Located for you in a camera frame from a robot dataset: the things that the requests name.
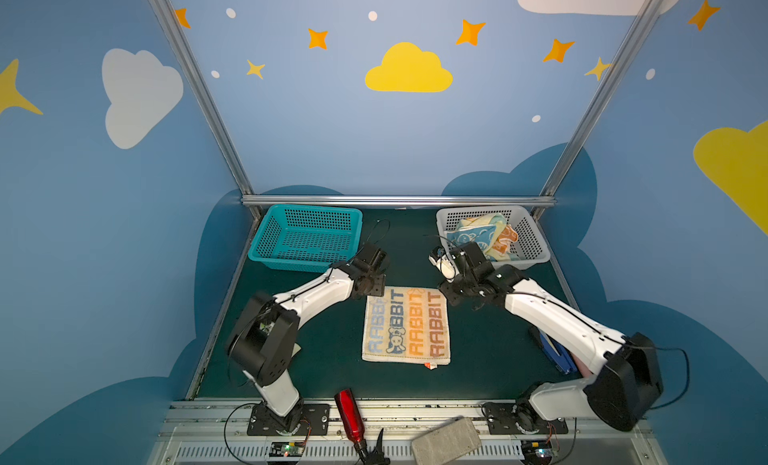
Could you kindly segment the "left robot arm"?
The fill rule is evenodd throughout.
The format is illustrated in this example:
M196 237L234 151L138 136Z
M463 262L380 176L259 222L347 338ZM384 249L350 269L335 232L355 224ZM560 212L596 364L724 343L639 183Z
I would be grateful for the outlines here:
M300 426L303 400L288 372L300 328L348 299L384 295L388 256L365 244L350 259L293 290L251 296L226 342L226 353L262 397L259 412L279 433Z

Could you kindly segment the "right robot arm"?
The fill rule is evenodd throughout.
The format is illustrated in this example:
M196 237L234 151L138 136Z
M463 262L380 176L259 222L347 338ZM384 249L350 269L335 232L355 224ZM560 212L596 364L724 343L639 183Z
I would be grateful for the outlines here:
M516 399L512 417L522 433L566 418L599 419L629 432L661 396L656 347L645 335L627 336L587 317L514 266L494 266L474 242L436 247L429 260L444 277L439 290L450 305L476 299L500 307L537 327L590 371L587 378L534 385Z

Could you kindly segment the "right green circuit board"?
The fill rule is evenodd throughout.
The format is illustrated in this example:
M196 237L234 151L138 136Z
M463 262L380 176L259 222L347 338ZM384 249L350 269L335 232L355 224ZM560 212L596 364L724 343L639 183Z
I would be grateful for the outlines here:
M552 444L542 441L522 441L520 449L523 465L550 465L554 458Z

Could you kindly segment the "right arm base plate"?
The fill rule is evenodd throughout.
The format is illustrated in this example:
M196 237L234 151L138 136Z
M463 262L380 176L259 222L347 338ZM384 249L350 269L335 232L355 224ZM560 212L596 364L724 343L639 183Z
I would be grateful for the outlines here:
M563 419L546 421L527 404L485 402L481 412L491 435L560 435L569 432Z

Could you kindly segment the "green circuit board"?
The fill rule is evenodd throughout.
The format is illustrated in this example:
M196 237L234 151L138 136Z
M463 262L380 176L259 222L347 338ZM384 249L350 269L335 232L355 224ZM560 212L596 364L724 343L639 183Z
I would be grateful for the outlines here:
M550 465L554 458L552 444L542 441L522 441L520 449L523 465Z
M272 442L269 446L270 458L302 458L306 449L304 442Z

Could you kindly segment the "white plastic basket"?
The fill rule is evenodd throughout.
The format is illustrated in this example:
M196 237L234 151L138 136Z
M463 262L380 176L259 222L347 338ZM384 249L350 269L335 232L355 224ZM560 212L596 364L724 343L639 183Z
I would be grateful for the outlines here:
M550 250L533 220L530 213L522 206L486 206L444 208L436 213L438 235L442 243L449 248L455 246L447 239L447 233L456 230L462 219L478 217L488 213L500 213L507 219L510 225L519 235L518 242L514 245L514 252L518 256L513 261L492 261L495 267L512 265L519 270L526 270L534 265L542 264L550 260Z

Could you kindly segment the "yellow-green towel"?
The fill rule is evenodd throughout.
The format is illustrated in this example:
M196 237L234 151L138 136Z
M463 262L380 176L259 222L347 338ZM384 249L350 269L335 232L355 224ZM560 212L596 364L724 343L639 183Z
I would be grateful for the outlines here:
M503 230L507 226L507 219L500 213L488 213L478 217L462 219L457 225L456 230L487 226L492 226L496 230Z

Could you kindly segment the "red metal bottle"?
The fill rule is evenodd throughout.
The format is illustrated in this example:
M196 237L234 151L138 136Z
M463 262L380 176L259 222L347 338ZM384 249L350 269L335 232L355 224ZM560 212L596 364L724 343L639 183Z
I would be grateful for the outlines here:
M365 442L365 424L353 392L347 388L334 396L345 435L355 446Z

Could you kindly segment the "teal plastic basket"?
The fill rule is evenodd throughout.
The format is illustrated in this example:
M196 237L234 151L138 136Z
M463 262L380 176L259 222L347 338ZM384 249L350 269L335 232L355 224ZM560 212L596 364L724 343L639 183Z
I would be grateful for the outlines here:
M248 258L279 271L323 273L358 251L363 213L352 208L273 205Z

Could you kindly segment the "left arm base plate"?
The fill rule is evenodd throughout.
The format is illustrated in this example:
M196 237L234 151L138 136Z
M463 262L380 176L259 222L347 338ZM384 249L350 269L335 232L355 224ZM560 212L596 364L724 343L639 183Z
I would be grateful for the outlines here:
M330 406L305 405L300 400L286 416L279 416L267 405L258 404L251 412L248 436L325 436L328 433Z

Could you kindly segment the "blue bunny pattern towel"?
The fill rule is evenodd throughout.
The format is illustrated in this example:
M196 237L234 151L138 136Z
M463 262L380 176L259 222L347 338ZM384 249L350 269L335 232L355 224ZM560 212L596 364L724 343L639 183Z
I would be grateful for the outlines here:
M496 224L459 227L448 232L447 239L455 245L474 242L488 259L503 261L507 259L506 254L493 248L502 230L503 228Z

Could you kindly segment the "orange patterned towel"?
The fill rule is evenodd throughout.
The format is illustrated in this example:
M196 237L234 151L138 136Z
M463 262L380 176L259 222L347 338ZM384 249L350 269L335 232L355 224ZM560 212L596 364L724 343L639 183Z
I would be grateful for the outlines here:
M487 256L496 261L513 261L518 256L514 252L514 245L518 242L519 235L510 225L506 225L493 244L487 250Z

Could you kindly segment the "cream RABBIT lettered towel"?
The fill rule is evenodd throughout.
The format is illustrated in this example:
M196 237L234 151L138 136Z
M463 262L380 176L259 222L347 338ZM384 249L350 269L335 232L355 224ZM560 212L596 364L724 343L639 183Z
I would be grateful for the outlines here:
M424 365L451 362L447 301L436 289L390 287L366 302L362 359Z

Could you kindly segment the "horizontal aluminium frame bar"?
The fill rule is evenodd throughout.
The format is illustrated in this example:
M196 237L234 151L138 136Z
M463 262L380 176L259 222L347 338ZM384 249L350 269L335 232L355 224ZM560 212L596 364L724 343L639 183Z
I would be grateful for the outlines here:
M504 196L373 196L373 195L243 195L245 206L272 206L277 204L341 206L341 207L470 207L506 206L552 208L553 197L504 197Z

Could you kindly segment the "left green circuit board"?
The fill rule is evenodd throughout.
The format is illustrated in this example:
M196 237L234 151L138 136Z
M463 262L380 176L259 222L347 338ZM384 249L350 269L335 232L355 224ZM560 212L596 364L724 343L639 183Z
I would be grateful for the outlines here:
M306 449L304 442L272 442L269 446L270 458L302 458Z

